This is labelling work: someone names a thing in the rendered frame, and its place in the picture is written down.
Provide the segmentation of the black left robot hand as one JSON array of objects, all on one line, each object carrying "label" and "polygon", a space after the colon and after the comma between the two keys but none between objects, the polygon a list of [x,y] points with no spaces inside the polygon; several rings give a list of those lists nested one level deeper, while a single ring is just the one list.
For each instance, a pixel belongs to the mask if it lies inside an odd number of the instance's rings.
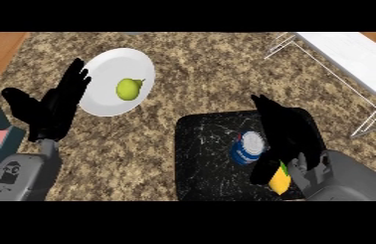
[{"label": "black left robot hand", "polygon": [[10,106],[12,115],[29,125],[29,141],[44,138],[59,141],[66,136],[90,82],[84,61],[77,58],[57,87],[47,91],[41,100],[16,88],[3,89],[1,96]]}]

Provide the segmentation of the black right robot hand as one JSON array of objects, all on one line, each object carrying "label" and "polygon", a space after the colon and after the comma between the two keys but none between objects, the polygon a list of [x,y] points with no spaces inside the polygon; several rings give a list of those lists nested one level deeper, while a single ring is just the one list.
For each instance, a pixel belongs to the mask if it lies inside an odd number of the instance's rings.
[{"label": "black right robot hand", "polygon": [[304,155],[307,169],[320,162],[320,154],[326,149],[317,126],[308,122],[310,113],[299,108],[282,106],[265,95],[252,95],[260,113],[261,124],[270,145],[255,163],[249,181],[252,184],[267,184],[280,164]]}]

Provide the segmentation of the blue and white can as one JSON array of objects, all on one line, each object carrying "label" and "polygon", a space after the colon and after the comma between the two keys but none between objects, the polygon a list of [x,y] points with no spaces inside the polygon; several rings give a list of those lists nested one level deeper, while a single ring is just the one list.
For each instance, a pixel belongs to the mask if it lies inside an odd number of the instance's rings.
[{"label": "blue and white can", "polygon": [[233,161],[246,165],[258,161],[261,154],[265,151],[265,142],[257,131],[242,132],[234,140],[230,149],[230,157]]}]

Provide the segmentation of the black marble tray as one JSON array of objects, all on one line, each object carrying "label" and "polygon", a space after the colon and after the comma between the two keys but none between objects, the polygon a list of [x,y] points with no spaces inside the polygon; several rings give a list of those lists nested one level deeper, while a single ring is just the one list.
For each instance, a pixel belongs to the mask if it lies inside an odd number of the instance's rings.
[{"label": "black marble tray", "polygon": [[189,115],[175,128],[175,184],[180,201],[299,200],[295,183],[277,195],[267,185],[252,185],[254,163],[234,162],[230,151],[237,136],[254,130],[264,137],[257,111]]}]

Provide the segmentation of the teal and pink object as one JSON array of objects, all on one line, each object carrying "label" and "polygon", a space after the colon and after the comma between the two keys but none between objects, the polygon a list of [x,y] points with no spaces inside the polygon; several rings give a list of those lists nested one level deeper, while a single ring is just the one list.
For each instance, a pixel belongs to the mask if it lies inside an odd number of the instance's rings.
[{"label": "teal and pink object", "polygon": [[18,151],[24,136],[25,131],[10,124],[0,109],[0,162]]}]

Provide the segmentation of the white round plate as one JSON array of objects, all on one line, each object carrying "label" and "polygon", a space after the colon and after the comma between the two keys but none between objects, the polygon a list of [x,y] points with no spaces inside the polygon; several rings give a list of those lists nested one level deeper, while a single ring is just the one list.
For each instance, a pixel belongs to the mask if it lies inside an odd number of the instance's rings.
[{"label": "white round plate", "polygon": [[[91,82],[81,101],[81,109],[96,117],[114,117],[127,113],[147,98],[156,70],[149,56],[131,48],[116,48],[99,54],[86,64]],[[122,79],[143,82],[139,96],[124,101],[116,94]]]}]

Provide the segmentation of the yellow lemon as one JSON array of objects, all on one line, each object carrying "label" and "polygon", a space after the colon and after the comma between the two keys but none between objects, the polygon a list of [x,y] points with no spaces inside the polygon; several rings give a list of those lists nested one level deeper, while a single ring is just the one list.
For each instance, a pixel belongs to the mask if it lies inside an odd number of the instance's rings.
[{"label": "yellow lemon", "polygon": [[282,195],[290,186],[290,175],[285,163],[279,165],[279,168],[268,181],[268,187],[277,195]]}]

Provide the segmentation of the green pear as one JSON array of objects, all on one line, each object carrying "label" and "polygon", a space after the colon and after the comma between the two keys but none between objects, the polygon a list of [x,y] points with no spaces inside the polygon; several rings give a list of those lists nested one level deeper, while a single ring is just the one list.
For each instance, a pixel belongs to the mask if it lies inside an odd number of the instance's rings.
[{"label": "green pear", "polygon": [[116,85],[116,95],[121,100],[131,101],[140,94],[143,80],[122,79]]}]

